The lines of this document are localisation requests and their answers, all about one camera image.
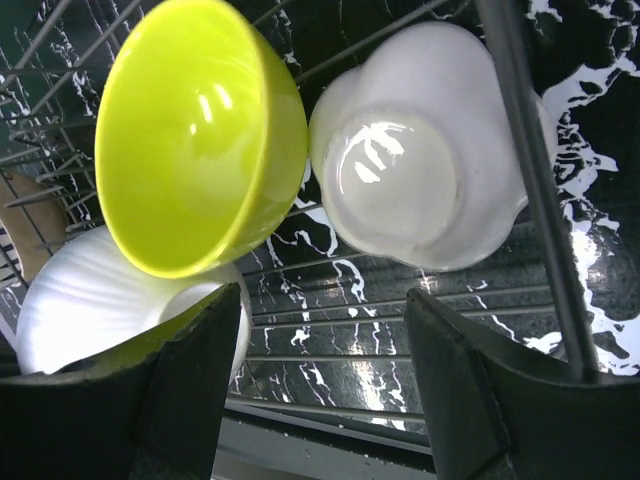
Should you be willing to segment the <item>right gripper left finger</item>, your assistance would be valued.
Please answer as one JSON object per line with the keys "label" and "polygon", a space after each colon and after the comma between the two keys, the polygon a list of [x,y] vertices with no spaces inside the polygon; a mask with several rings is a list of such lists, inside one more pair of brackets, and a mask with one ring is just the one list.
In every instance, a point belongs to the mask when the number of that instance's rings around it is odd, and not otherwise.
{"label": "right gripper left finger", "polygon": [[1,355],[5,479],[207,479],[239,332],[238,284],[52,374]]}

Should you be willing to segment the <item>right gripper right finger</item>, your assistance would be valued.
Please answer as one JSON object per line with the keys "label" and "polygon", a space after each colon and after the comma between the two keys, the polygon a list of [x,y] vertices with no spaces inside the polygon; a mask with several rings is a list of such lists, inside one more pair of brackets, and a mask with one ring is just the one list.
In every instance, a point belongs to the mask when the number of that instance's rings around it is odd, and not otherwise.
{"label": "right gripper right finger", "polygon": [[438,478],[638,478],[638,378],[580,381],[419,289],[405,325]]}

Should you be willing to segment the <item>black wire dish rack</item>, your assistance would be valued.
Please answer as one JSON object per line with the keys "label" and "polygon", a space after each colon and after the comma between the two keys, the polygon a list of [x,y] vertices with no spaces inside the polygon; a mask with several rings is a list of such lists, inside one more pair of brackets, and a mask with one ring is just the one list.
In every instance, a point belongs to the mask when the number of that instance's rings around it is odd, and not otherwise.
{"label": "black wire dish rack", "polygon": [[[92,106],[95,83],[106,73],[128,30],[150,8],[147,1],[7,1],[2,6],[1,30],[14,33],[18,58],[1,62],[1,105],[27,106],[28,113],[4,121],[6,138],[16,146],[3,167],[37,163],[46,174],[49,192],[70,214],[73,234],[96,226],[90,209],[97,204],[89,165],[88,132],[96,111],[81,114],[71,105],[77,99]],[[423,20],[438,8],[435,1],[415,3],[403,16],[386,21],[357,41],[344,34],[344,22],[322,34],[305,34],[294,42],[290,23],[299,12],[327,20],[324,1],[243,1],[239,9],[279,51],[294,74],[307,105],[322,87],[367,51],[393,33]],[[488,48],[514,139],[547,279],[539,284],[505,287],[498,295],[525,297],[536,292],[551,296],[547,311],[557,316],[561,342],[568,350],[568,378],[581,387],[593,386],[596,354],[573,266],[573,253],[542,140],[542,118],[529,93],[531,75],[525,54],[526,36],[516,21],[512,1],[477,1],[481,25],[488,32]]]}

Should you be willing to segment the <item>beige bowl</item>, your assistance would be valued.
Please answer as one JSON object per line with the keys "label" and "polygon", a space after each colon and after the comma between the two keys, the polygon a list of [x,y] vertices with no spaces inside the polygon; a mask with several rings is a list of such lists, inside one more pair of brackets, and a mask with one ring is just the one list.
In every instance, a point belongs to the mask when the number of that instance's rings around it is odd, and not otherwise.
{"label": "beige bowl", "polygon": [[1,223],[20,254],[25,281],[30,282],[62,247],[67,213],[47,187],[32,177],[17,171],[4,171],[2,176]]}

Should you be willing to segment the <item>striped white bowl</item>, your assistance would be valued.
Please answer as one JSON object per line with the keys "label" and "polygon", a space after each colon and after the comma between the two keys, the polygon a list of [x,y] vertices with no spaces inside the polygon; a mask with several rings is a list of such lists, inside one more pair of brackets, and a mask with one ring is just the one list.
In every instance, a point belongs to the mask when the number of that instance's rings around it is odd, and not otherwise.
{"label": "striped white bowl", "polygon": [[23,263],[17,247],[4,223],[1,223],[1,257],[0,278],[1,288],[25,285]]}

